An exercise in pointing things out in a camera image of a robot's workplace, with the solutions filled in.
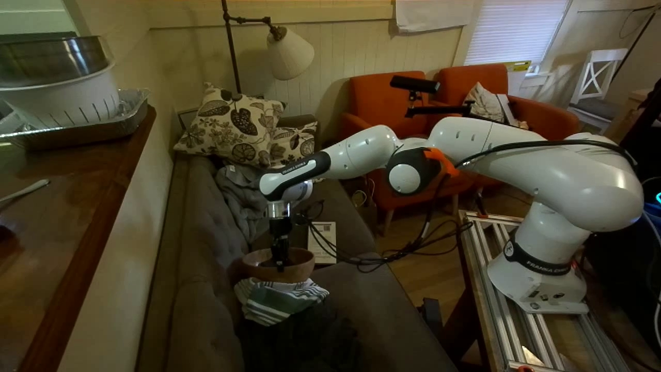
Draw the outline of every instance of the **gray blanket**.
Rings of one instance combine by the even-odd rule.
[[[259,192],[261,175],[258,169],[232,164],[226,164],[215,175],[234,222],[248,243],[268,230],[268,219],[264,217],[266,198]]]

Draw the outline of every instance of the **metal bowl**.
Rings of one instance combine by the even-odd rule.
[[[107,68],[112,56],[99,36],[0,44],[0,88],[59,83]]]

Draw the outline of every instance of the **gray couch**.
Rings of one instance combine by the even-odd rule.
[[[230,263],[249,245],[215,184],[208,159],[178,154],[163,237],[136,369],[152,371],[243,371],[234,333],[240,305],[227,276]],[[373,237],[337,181],[315,185],[325,199],[319,220],[337,223],[338,246],[375,256]],[[305,247],[307,231],[296,228],[292,245]],[[255,249],[265,248],[262,237]],[[385,265],[370,274],[339,263],[316,270],[312,279],[350,318],[362,343],[362,371],[455,371],[445,351]]]

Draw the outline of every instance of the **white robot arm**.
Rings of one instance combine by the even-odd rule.
[[[609,142],[587,133],[567,139]],[[400,140],[390,128],[374,126],[265,174],[260,190],[270,201],[269,217],[286,218],[288,200],[308,195],[311,184],[303,182],[314,177],[348,179],[386,168],[393,190],[411,195],[440,172],[424,161],[434,156],[423,152],[438,149],[457,162],[502,144],[540,140],[534,132],[473,118],[445,118],[428,139]],[[642,187],[626,159],[591,145],[520,148],[486,155],[465,169],[535,195],[505,249],[510,256],[501,254],[489,266],[496,288],[527,311],[586,312],[585,284],[570,267],[571,257],[591,231],[624,228],[642,212]],[[530,309],[532,302],[543,306]]]

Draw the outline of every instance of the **window blind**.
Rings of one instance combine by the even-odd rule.
[[[568,0],[484,0],[465,64],[531,60],[540,64]]]

